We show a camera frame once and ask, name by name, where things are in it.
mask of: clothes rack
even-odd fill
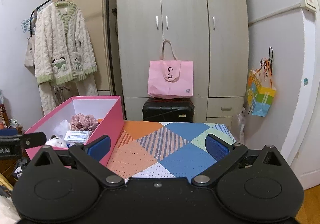
[[[47,0],[43,4],[39,5],[35,10],[40,9],[43,5],[47,4],[50,1],[51,0]],[[32,29],[33,29],[32,28],[32,23],[31,23],[31,19],[32,19],[32,16],[33,16],[35,10],[31,13],[31,16],[30,16],[30,37],[32,37]],[[111,52],[111,43],[110,43],[109,0],[106,0],[106,22],[107,22],[107,38],[106,38],[106,40],[107,40],[107,43],[108,43],[108,60],[109,60],[109,68],[110,68],[111,84],[112,84],[111,93],[113,95],[116,95],[116,86],[115,86],[115,78],[114,78],[114,75],[113,75],[112,52]]]

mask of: pink storage box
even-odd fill
[[[120,96],[71,97],[41,118],[26,131],[26,134],[44,132],[48,141],[53,135],[53,129],[60,124],[62,120],[66,119],[70,122],[71,117],[78,113],[93,115],[96,119],[103,118],[102,122],[96,130],[93,131],[85,144],[98,139],[104,134],[110,137],[110,151],[100,160],[100,163],[106,166],[124,125]],[[39,146],[26,149],[30,159],[34,157],[40,148]],[[58,147],[53,147],[53,149],[66,150],[65,148]]]

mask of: metal screw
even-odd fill
[[[108,183],[119,183],[122,181],[122,178],[118,175],[110,175],[106,178]]]
[[[210,178],[206,175],[197,175],[193,178],[195,182],[197,183],[207,183],[210,181]]]

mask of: pink tote bag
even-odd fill
[[[164,60],[164,43],[169,43],[174,60]],[[160,47],[160,60],[151,60],[148,95],[165,99],[191,97],[193,94],[193,61],[177,60],[170,41]]]

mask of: colorful mat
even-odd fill
[[[235,142],[221,124],[126,121],[107,167],[124,179],[185,176],[190,181],[220,157],[207,152],[208,134]]]

